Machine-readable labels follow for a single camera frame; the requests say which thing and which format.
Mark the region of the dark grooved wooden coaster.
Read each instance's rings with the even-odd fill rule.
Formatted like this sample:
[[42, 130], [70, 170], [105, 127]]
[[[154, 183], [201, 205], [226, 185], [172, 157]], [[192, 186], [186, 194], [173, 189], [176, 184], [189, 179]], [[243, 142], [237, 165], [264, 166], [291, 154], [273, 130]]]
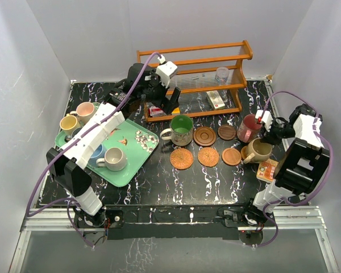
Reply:
[[217, 136], [212, 128], [202, 126], [194, 131], [193, 139], [196, 142], [196, 144], [203, 147], [208, 147], [214, 144], [214, 142], [217, 139]]

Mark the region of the orange wooden rack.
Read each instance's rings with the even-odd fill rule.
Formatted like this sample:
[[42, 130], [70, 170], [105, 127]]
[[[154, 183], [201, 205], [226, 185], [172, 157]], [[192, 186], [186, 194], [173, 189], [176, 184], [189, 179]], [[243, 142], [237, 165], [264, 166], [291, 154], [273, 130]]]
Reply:
[[251, 60], [253, 58], [252, 48], [250, 47], [249, 42], [244, 40], [237, 43], [201, 45], [195, 47], [158, 50], [158, 53], [164, 55], [166, 53], [180, 53], [233, 47], [238, 47], [240, 49], [238, 54], [174, 61], [174, 64], [178, 67], [182, 65], [195, 66], [202, 64], [218, 64], [231, 61], [235, 63], [234, 65], [229, 65], [226, 67], [227, 71], [229, 72], [229, 76], [224, 83], [218, 83], [216, 81], [216, 67], [188, 69], [177, 72], [177, 74], [170, 81], [170, 87], [166, 93], [166, 98], [171, 98], [174, 90], [179, 88], [181, 93], [178, 101], [181, 106], [185, 103], [186, 99], [190, 100], [192, 98], [205, 98], [207, 92], [214, 90], [225, 90], [227, 98], [231, 100], [228, 107], [224, 109], [213, 110], [211, 107], [200, 106], [194, 110], [182, 110], [181, 114], [195, 118], [209, 115], [240, 113], [242, 111], [242, 105], [239, 99], [238, 90], [247, 87], [247, 80], [243, 74], [242, 64], [243, 60]]

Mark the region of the beige brown mug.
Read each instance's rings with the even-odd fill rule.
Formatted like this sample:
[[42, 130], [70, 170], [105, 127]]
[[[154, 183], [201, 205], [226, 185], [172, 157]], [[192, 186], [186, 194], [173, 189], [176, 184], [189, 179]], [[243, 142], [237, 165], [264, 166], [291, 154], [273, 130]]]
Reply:
[[272, 153], [272, 148], [271, 144], [262, 142], [261, 138], [252, 140], [246, 146], [243, 163], [262, 163], [268, 160]]

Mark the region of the red white small box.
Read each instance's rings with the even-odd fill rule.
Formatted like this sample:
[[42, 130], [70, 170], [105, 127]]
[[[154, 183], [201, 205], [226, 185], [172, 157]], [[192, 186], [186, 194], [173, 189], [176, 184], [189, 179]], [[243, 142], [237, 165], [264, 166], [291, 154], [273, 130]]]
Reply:
[[150, 117], [161, 117], [165, 115], [165, 113], [159, 107], [155, 106], [150, 106], [148, 113]]

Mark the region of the aluminium table frame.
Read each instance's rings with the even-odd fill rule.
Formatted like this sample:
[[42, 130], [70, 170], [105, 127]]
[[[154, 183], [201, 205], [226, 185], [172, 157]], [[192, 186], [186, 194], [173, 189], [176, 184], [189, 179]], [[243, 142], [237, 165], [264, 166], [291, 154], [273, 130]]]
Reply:
[[120, 213], [119, 229], [105, 238], [87, 229], [96, 248], [72, 229], [65, 191], [48, 177], [37, 205], [59, 203], [25, 220], [14, 272], [337, 272], [326, 225], [317, 206], [275, 209], [276, 226], [259, 233], [223, 224], [265, 184], [257, 167], [194, 162], [179, 171], [169, 161], [173, 146], [160, 142], [135, 177], [117, 188], [92, 173], [95, 192]]

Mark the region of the green floral mug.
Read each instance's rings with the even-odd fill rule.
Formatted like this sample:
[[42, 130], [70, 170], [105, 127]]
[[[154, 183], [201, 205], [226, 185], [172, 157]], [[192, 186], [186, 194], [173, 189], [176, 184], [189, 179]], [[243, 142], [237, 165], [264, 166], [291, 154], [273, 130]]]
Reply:
[[193, 139], [193, 120], [187, 115], [177, 115], [170, 121], [170, 128], [160, 133], [162, 140], [171, 140], [177, 146], [187, 146]]

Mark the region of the woven rattan coaster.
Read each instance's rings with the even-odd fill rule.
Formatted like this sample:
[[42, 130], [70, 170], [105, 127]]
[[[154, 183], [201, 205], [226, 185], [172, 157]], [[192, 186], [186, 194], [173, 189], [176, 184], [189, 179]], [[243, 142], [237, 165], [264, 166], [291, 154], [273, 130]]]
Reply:
[[179, 170], [188, 169], [193, 162], [193, 154], [185, 148], [175, 149], [170, 155], [171, 165]]
[[219, 162], [218, 151], [212, 147], [204, 147], [199, 150], [198, 161], [205, 167], [214, 167]]

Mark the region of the white speckled mug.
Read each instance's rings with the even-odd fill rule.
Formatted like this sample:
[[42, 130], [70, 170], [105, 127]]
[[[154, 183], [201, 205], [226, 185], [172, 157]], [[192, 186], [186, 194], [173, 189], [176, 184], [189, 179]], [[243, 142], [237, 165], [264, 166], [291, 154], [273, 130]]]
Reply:
[[126, 154], [117, 147], [112, 147], [105, 152], [104, 158], [96, 161], [97, 167], [106, 167], [110, 171], [118, 172], [127, 165]]

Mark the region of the green white flat box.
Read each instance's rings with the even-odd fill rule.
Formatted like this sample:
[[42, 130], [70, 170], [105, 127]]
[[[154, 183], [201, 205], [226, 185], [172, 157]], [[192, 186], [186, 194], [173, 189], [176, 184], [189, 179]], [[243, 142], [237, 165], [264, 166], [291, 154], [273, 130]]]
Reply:
[[206, 98], [213, 110], [222, 110], [225, 108], [225, 103], [217, 90], [207, 91]]

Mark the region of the yellow mug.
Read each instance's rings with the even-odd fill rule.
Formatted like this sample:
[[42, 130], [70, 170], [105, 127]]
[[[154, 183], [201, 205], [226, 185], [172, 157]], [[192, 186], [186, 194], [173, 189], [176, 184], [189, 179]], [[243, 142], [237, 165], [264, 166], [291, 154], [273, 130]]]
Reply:
[[60, 128], [65, 135], [71, 135], [76, 129], [80, 128], [80, 122], [74, 115], [66, 115], [60, 121]]

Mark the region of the grey blue mug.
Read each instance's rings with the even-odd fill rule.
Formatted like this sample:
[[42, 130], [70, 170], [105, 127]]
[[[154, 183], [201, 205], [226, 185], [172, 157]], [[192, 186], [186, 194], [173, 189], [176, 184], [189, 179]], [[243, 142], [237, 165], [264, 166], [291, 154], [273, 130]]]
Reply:
[[76, 128], [76, 129], [72, 132], [71, 138], [74, 138], [80, 131], [81, 131], [81, 128]]

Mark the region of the green floral serving tray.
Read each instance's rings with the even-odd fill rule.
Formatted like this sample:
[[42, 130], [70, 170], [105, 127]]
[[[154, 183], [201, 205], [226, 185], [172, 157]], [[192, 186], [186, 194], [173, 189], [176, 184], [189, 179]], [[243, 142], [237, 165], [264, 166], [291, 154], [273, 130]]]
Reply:
[[[82, 103], [60, 121], [56, 145], [66, 150], [51, 170], [67, 188], [88, 188], [88, 168], [116, 187], [127, 185], [159, 143], [156, 134], [114, 112], [110, 104]], [[110, 113], [114, 115], [103, 122]]]

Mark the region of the maroon speckled mug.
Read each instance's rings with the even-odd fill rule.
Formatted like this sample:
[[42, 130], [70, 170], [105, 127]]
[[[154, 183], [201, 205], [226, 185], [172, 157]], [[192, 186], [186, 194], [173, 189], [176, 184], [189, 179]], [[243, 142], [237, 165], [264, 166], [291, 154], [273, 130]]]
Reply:
[[257, 123], [256, 116], [249, 114], [243, 118], [236, 135], [241, 142], [249, 143], [259, 133], [261, 128], [262, 124]]

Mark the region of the pink mug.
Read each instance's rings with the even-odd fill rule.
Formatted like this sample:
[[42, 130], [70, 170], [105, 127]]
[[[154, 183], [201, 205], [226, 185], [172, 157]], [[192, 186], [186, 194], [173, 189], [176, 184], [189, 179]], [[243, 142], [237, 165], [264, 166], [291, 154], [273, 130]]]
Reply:
[[69, 115], [74, 115], [79, 121], [87, 124], [95, 113], [96, 108], [92, 102], [83, 102], [77, 106], [75, 111], [71, 111]]

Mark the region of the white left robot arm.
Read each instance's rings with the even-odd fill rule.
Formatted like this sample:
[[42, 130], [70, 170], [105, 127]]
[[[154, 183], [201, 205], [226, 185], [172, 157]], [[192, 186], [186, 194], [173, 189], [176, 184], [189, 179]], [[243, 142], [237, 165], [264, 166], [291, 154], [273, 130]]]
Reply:
[[49, 171], [53, 179], [74, 198], [94, 227], [105, 223], [103, 204], [94, 193], [92, 180], [84, 171], [95, 149], [110, 135], [110, 131], [123, 123], [141, 102], [150, 102], [164, 113], [171, 114], [179, 106], [180, 89], [170, 98], [167, 91], [178, 67], [163, 61], [156, 68], [135, 63], [126, 79], [116, 83], [105, 96], [89, 122], [60, 150], [47, 152]]

